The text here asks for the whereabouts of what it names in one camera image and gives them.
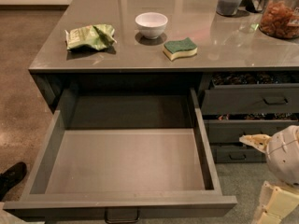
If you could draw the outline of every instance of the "brown floor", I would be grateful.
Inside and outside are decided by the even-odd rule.
[[[28,67],[62,15],[62,11],[0,10],[0,173],[17,161],[24,161],[30,173],[50,124],[52,114],[31,79]],[[250,223],[261,185],[265,180],[276,179],[265,163],[217,164],[216,167],[223,194],[235,195],[238,200],[238,205],[225,217],[142,219],[139,223]],[[3,201],[19,200],[27,178]],[[299,224],[298,209],[281,223]]]

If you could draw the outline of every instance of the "countertop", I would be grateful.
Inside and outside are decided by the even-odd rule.
[[[73,0],[29,70],[34,73],[164,72],[227,70],[298,70],[299,39],[263,34],[261,14],[242,7],[234,17],[216,13],[217,0]],[[169,19],[164,33],[148,40],[137,31],[135,17],[160,12]],[[108,51],[68,52],[65,31],[108,23],[117,43]],[[171,62],[166,41],[189,37],[198,54]]]

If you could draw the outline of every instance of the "white bowl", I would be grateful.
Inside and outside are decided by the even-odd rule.
[[[139,32],[147,39],[155,39],[163,33],[168,18],[160,13],[147,12],[135,18]]]

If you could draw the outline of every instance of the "green and yellow sponge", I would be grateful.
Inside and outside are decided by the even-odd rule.
[[[164,44],[164,54],[174,61],[179,57],[191,57],[197,53],[197,46],[188,37],[184,40],[167,41]]]

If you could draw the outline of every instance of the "glass jar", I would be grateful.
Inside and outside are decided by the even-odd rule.
[[[276,38],[299,37],[299,0],[269,0],[259,27]]]

